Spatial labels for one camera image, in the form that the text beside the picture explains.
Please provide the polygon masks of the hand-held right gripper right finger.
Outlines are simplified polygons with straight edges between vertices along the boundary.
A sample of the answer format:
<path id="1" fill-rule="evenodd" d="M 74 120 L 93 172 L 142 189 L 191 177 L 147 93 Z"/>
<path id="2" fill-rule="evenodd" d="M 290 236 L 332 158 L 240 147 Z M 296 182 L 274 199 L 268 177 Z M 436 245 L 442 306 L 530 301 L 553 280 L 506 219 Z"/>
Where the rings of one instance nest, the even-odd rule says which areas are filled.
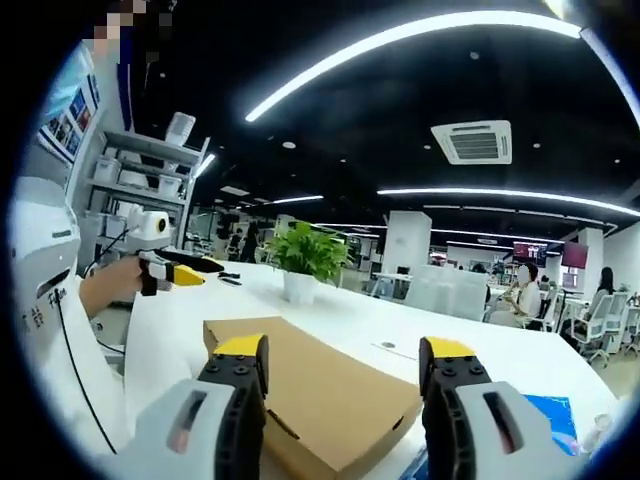
<path id="1" fill-rule="evenodd" d="M 588 456 L 559 444 L 549 418 L 494 381 L 475 352 L 438 337 L 419 344 L 430 479 L 572 479 Z"/>

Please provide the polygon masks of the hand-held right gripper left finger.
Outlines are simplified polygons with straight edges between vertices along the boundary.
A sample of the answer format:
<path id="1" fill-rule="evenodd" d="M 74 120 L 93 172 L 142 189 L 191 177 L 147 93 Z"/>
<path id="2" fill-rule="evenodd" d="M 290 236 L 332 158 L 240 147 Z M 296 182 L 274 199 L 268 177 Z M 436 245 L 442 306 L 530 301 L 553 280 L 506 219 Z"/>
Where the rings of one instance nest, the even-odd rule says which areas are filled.
<path id="1" fill-rule="evenodd" d="M 269 340 L 217 345 L 200 375 L 183 380 L 139 416 L 136 479 L 257 479 L 266 425 Z"/>

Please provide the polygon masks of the person's left hand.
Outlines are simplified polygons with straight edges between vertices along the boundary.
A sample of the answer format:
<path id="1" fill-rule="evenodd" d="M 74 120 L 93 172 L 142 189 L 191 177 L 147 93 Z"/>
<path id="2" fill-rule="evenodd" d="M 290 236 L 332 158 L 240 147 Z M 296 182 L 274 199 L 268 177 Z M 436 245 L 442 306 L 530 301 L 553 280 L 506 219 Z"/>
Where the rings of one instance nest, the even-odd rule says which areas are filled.
<path id="1" fill-rule="evenodd" d="M 141 260 L 137 256 L 127 256 L 105 268 L 108 286 L 113 300 L 130 298 L 142 289 Z"/>

